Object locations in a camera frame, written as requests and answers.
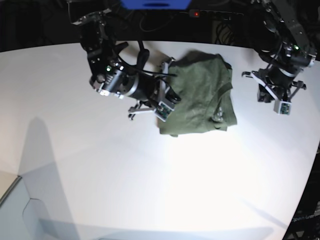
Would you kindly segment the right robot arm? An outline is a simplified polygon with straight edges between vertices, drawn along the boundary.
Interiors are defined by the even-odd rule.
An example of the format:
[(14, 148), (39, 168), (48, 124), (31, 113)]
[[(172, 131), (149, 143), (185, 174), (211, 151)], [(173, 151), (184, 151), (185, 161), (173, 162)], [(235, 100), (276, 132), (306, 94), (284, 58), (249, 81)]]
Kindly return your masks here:
[(127, 63), (120, 53), (129, 44), (126, 41), (117, 43), (115, 33), (108, 23), (110, 18), (110, 9), (81, 13), (71, 18), (71, 23), (79, 27), (80, 44), (87, 53), (91, 71), (90, 86), (101, 96), (135, 99), (135, 106), (128, 110), (130, 120), (137, 114), (153, 113), (159, 120), (166, 122), (181, 101), (167, 82), (167, 78), (172, 76), (169, 67), (175, 59), (165, 59), (157, 72), (145, 70), (150, 52), (138, 40), (136, 64)]

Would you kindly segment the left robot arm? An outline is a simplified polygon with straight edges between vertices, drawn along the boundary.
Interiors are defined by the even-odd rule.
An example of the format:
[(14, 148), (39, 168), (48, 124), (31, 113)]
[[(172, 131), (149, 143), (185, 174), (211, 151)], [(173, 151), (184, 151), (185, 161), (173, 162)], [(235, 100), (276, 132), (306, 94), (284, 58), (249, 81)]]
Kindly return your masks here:
[(267, 63), (257, 71), (243, 72), (258, 82), (257, 100), (290, 102), (306, 84), (295, 80), (317, 57), (292, 0), (252, 0), (244, 17), (243, 33), (249, 46)]

